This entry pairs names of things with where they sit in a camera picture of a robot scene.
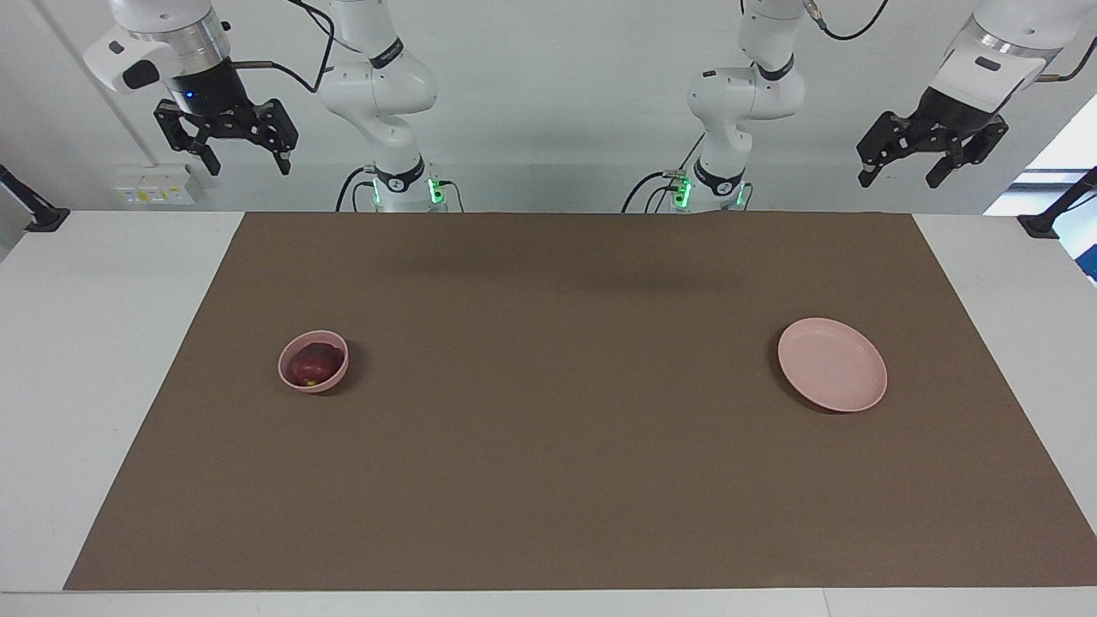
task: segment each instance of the red apple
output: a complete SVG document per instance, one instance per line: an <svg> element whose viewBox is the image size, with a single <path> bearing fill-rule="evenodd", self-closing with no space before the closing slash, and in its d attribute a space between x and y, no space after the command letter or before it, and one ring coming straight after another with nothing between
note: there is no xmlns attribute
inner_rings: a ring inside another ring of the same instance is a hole
<svg viewBox="0 0 1097 617"><path fill-rule="evenodd" d="M303 388L319 385L335 377L342 362L339 349L326 343L314 343L290 360L290 381Z"/></svg>

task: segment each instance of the white table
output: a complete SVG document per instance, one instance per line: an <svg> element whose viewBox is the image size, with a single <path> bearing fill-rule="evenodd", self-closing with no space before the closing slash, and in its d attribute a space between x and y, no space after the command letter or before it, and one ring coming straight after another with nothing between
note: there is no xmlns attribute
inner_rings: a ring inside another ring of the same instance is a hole
<svg viewBox="0 0 1097 617"><path fill-rule="evenodd" d="M1097 587L61 593L240 220L78 212L0 263L0 617L1097 615ZM917 222L1097 525L1097 290L1058 243L1011 218Z"/></svg>

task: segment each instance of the blue object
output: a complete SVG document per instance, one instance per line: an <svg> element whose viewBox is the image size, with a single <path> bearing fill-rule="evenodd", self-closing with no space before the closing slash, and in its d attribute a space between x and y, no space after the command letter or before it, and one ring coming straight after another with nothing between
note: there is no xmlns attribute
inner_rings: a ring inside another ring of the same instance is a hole
<svg viewBox="0 0 1097 617"><path fill-rule="evenodd" d="M1097 245L1093 248L1082 254L1075 261L1082 267L1082 270L1090 277L1097 279Z"/></svg>

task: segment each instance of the small bowl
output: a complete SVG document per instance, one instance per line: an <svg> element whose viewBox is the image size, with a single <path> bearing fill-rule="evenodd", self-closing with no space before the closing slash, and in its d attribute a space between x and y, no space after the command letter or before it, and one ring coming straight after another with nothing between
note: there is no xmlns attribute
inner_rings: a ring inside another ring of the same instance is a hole
<svg viewBox="0 0 1097 617"><path fill-rule="evenodd" d="M339 370L336 371L336 374L331 375L331 379L323 383L317 383L316 385L297 385L290 381L286 377L286 373L290 371L290 361L293 360L293 357L299 354L302 349L314 343L325 343L335 347L342 352L343 362L339 367ZM282 380L282 383L289 385L297 392L304 392L305 394L319 394L320 392L331 390L338 385L340 381L342 381L342 378L347 377L348 364L350 364L350 351L347 348L347 341L343 340L343 337L328 330L306 332L305 334L291 340L290 345L286 345L285 349L282 350L282 355L278 358L278 377Z"/></svg>

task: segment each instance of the black pole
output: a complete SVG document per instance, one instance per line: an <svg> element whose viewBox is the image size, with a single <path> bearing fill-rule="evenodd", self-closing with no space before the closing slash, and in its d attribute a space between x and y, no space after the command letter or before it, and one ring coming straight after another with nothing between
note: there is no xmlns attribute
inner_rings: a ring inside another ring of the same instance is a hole
<svg viewBox="0 0 1097 617"><path fill-rule="evenodd" d="M0 184L3 184L3 188L8 189L12 197L31 211L34 221L26 226L27 232L56 232L57 227L60 227L69 215L68 209L54 207L54 204L46 201L46 198L20 182L19 178L12 176L8 168L2 165L0 165Z"/></svg>
<svg viewBox="0 0 1097 617"><path fill-rule="evenodd" d="M1055 203L1051 204L1051 207L1042 214L1018 216L1017 220L1021 222L1021 226L1033 238L1058 240L1059 234L1055 233L1055 220L1062 216L1086 193L1094 190L1094 187L1097 187L1097 167L1090 169L1081 180L1067 189L1063 193L1063 197L1055 200Z"/></svg>

